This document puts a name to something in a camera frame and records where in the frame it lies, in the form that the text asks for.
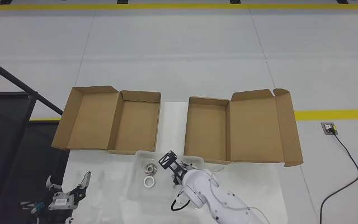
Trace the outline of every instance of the white ring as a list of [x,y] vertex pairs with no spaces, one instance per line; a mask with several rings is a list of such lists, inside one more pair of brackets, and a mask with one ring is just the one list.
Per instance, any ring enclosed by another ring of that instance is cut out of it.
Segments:
[[[145,183],[148,178],[153,181],[151,185],[147,185],[147,184]],[[151,188],[152,186],[154,186],[154,178],[153,178],[152,176],[147,176],[146,178],[144,178],[143,183],[144,183],[144,186],[145,186],[146,188]]]

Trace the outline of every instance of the tape roll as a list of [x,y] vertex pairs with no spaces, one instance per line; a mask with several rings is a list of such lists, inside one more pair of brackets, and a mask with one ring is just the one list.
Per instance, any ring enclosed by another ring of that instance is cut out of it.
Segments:
[[[153,181],[151,185],[148,185],[148,184],[146,183],[148,179],[151,179],[151,180]],[[152,177],[152,176],[147,176],[146,178],[144,178],[143,183],[144,183],[144,186],[145,186],[146,188],[151,188],[152,186],[154,186],[154,177]]]

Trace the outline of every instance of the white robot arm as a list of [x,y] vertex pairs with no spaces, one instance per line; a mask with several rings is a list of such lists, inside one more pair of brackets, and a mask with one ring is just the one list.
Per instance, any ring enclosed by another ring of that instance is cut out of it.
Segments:
[[[184,192],[197,208],[208,204],[212,218],[219,224],[263,224],[240,198],[219,185],[213,172],[198,170],[184,162],[179,164],[176,158],[174,152],[169,151],[159,164],[164,169],[170,168],[174,172],[174,183],[183,186],[178,196]],[[175,202],[172,204],[173,211],[183,209],[189,203],[173,209]]]
[[223,189],[209,170],[189,170],[182,185],[182,191],[197,208],[208,204],[212,218],[219,224],[263,224],[242,200]]

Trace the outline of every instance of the floor outlet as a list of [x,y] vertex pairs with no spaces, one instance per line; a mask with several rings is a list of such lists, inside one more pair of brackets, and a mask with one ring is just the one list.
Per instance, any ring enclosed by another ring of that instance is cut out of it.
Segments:
[[321,123],[321,126],[323,128],[324,134],[326,134],[328,136],[333,135],[332,132],[328,131],[330,128],[333,128],[336,131],[336,134],[338,134],[337,128],[336,128],[336,126],[335,126],[335,124],[333,122]]

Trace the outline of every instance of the black cable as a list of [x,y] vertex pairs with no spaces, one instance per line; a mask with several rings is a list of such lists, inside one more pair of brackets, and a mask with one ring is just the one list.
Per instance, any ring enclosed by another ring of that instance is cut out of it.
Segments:
[[[332,134],[337,138],[337,140],[338,140],[339,143],[343,146],[343,148],[345,148],[345,150],[347,151],[347,153],[348,153],[348,155],[349,155],[349,158],[352,160],[352,162],[354,163],[354,165],[356,166],[356,168],[357,168],[357,170],[358,170],[358,166],[357,166],[356,161],[354,161],[354,159],[352,158],[352,156],[351,156],[351,154],[349,153],[348,149],[347,149],[347,148],[345,147],[345,145],[340,141],[340,139],[336,136],[336,131],[335,131],[333,128],[328,129],[328,131],[329,131],[329,132],[332,132]],[[350,182],[349,184],[345,185],[343,188],[341,188],[341,189],[339,189],[339,190],[333,192],[332,194],[330,194],[328,197],[326,197],[326,198],[323,200],[323,202],[322,202],[322,204],[321,204],[321,211],[319,212],[319,224],[322,224],[322,209],[323,209],[323,205],[324,205],[324,203],[326,202],[326,200],[327,200],[328,198],[330,198],[331,196],[337,194],[338,192],[340,192],[340,191],[342,191],[342,190],[348,188],[350,185],[352,185],[352,184],[354,184],[355,182],[357,182],[357,180],[358,180],[358,177],[357,177],[354,181],[352,181],[352,182]]]
[[188,200],[188,202],[186,204],[184,204],[182,207],[180,208],[174,208],[174,205],[175,203],[177,202],[176,199],[174,199],[173,203],[172,203],[172,206],[170,207],[170,209],[173,211],[173,212],[176,212],[176,211],[179,211],[179,210],[182,210],[183,208],[187,207],[188,204],[190,203],[190,200]]

